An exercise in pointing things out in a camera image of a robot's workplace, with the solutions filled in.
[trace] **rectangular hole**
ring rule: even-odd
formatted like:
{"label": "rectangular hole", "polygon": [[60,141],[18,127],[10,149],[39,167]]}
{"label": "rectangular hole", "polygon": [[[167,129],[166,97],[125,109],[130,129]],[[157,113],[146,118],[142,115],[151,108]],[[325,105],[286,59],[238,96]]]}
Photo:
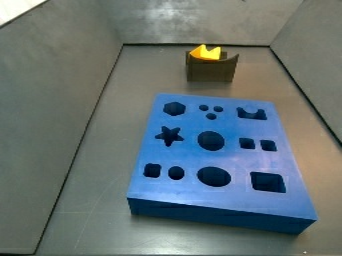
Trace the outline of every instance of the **rectangular hole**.
{"label": "rectangular hole", "polygon": [[251,172],[253,188],[259,191],[286,193],[284,177],[274,173]]}

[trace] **gray floor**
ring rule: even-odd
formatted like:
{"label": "gray floor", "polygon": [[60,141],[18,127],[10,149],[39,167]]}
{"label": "gray floor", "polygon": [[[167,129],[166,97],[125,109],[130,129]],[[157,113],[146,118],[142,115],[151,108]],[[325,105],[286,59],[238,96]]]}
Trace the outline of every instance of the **gray floor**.
{"label": "gray floor", "polygon": [[[191,47],[126,46],[88,127],[39,254],[341,254],[342,150],[269,48],[241,54],[233,84],[187,83]],[[131,216],[126,201],[157,93],[273,101],[320,221],[300,236]]]}

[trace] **circular hole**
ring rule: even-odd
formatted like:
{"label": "circular hole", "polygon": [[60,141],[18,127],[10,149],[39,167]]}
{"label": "circular hole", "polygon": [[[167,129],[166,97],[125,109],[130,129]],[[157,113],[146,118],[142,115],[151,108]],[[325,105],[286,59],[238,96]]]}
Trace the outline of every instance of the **circular hole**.
{"label": "circular hole", "polygon": [[202,132],[198,135],[198,144],[202,148],[210,151],[217,151],[225,146],[225,139],[217,132]]}
{"label": "circular hole", "polygon": [[181,180],[185,177],[185,170],[179,166],[174,166],[169,170],[169,176],[173,180]]}
{"label": "circular hole", "polygon": [[215,111],[215,112],[222,112],[222,111],[223,111],[223,107],[215,106],[215,107],[214,107],[214,111]]}
{"label": "circular hole", "polygon": [[211,187],[223,187],[230,184],[230,174],[218,167],[205,167],[198,171],[198,179]]}
{"label": "circular hole", "polygon": [[207,105],[201,105],[201,106],[199,106],[199,109],[201,109],[202,111],[207,111],[207,110],[209,110],[209,106],[207,106]]}
{"label": "circular hole", "polygon": [[213,113],[209,113],[209,114],[206,115],[206,117],[207,117],[207,119],[210,119],[210,120],[215,120],[215,119],[217,119],[217,115],[213,114]]}

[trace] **blue foam board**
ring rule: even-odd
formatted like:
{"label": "blue foam board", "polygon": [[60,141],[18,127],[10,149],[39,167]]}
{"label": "blue foam board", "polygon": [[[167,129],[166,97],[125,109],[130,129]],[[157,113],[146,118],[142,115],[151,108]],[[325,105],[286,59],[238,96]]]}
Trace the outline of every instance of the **blue foam board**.
{"label": "blue foam board", "polygon": [[301,233],[318,217],[274,104],[159,94],[127,200],[133,214]]}

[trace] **yellow block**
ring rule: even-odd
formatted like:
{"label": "yellow block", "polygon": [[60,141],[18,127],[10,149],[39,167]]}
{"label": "yellow block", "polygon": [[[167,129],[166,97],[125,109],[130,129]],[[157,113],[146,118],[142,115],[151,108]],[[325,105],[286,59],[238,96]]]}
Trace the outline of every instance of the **yellow block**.
{"label": "yellow block", "polygon": [[190,54],[202,60],[219,60],[221,47],[214,48],[211,51],[207,50],[205,44],[202,44],[197,49],[194,49]]}

